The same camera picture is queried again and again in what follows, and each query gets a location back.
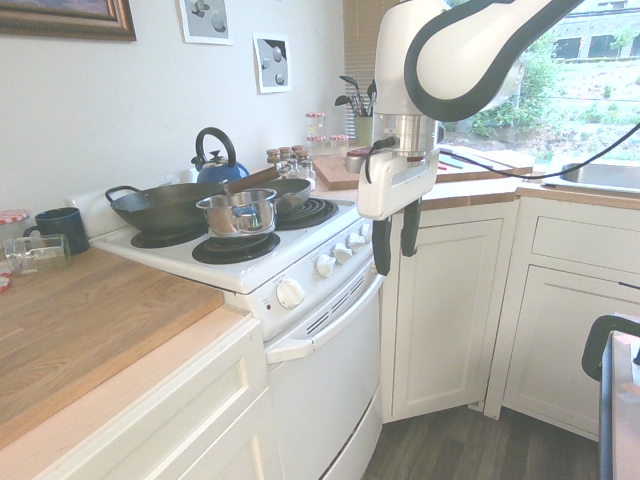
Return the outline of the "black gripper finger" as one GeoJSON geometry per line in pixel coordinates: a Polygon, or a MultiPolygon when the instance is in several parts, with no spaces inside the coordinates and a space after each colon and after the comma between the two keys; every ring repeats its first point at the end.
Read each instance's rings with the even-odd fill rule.
{"type": "Polygon", "coordinates": [[[405,257],[416,254],[416,240],[422,212],[422,199],[418,198],[404,208],[401,230],[401,251],[405,257]]]}
{"type": "Polygon", "coordinates": [[[390,236],[392,230],[392,218],[373,222],[372,248],[376,271],[387,276],[391,267],[390,236]]]}

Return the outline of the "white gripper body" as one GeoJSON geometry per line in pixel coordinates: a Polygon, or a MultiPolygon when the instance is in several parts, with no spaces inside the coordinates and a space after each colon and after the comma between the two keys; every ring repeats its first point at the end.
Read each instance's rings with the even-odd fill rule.
{"type": "Polygon", "coordinates": [[[380,221],[430,192],[435,184],[439,150],[419,161],[396,151],[373,154],[361,167],[357,210],[362,217],[380,221]]]}

